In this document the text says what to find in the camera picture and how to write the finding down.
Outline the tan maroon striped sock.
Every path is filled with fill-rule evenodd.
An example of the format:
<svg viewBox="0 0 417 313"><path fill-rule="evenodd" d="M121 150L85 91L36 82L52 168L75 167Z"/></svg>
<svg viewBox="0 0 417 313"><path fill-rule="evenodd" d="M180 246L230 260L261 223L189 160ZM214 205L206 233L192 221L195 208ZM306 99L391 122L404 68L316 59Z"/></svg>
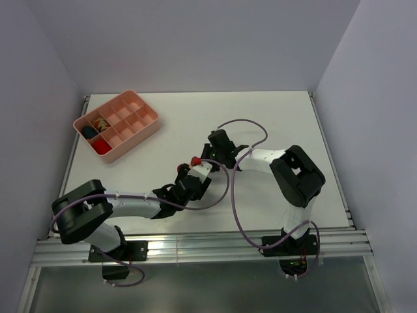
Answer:
<svg viewBox="0 0 417 313"><path fill-rule="evenodd" d="M189 163L182 163L177 166L177 173L180 173L182 171L190 171L191 168L193 168L194 166L201 165L201 163L201 158L193 156Z"/></svg>

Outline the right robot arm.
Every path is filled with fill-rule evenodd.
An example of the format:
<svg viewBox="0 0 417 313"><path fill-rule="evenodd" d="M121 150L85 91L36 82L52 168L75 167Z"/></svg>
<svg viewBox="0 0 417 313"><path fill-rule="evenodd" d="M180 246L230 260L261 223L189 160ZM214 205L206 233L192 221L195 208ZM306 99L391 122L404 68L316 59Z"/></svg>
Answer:
<svg viewBox="0 0 417 313"><path fill-rule="evenodd" d="M309 236L309 221L313 204L326 179L306 152L298 145L287 149L256 149L236 146L225 130L211 132L202 158L215 160L236 171L257 171L272 175L289 204L285 224L281 229L282 247L289 254L298 253Z"/></svg>

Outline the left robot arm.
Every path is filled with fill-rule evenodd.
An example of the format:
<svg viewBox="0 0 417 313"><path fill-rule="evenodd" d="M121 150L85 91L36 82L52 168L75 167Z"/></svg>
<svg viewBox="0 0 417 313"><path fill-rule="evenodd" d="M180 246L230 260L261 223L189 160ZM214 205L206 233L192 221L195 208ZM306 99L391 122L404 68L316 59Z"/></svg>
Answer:
<svg viewBox="0 0 417 313"><path fill-rule="evenodd" d="M119 194L93 179L52 203L51 231L59 234L64 245L85 241L111 260L120 260L127 244L120 227L106 224L108 218L168 218L185 210L189 201L200 200L210 184L207 176L180 174L173 184L149 193Z"/></svg>

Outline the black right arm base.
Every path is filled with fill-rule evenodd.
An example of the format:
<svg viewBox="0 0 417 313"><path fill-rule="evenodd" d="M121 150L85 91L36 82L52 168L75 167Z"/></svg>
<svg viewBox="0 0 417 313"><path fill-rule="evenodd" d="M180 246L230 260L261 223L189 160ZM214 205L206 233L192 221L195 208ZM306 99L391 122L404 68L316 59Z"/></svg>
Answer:
<svg viewBox="0 0 417 313"><path fill-rule="evenodd" d="M319 238L307 231L299 239L290 237L274 248L259 249L258 252L267 258L294 256L293 259L279 261L280 268L286 275L300 276L308 271L308 257L315 256L315 260L318 258Z"/></svg>

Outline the tan argyle sock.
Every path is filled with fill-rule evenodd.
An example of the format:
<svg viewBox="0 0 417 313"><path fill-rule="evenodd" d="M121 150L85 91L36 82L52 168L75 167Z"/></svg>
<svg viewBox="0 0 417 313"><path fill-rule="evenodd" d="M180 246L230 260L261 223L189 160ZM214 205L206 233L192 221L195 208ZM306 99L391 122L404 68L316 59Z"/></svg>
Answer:
<svg viewBox="0 0 417 313"><path fill-rule="evenodd" d="M97 129L98 132L103 132L110 127L110 124L102 117L97 117L93 121L93 126Z"/></svg>

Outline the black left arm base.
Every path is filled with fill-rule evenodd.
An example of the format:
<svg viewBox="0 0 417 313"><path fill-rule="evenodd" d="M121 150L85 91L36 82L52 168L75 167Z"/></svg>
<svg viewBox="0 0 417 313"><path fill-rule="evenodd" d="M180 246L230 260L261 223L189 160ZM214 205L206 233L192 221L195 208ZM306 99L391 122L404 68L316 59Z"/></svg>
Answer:
<svg viewBox="0 0 417 313"><path fill-rule="evenodd" d="M97 246L91 245L88 262L102 263L102 278L108 284L115 286L135 286L145 279L145 272L134 263L146 261L148 241L127 241L116 249L104 252ZM124 283L129 274L139 274L137 282Z"/></svg>

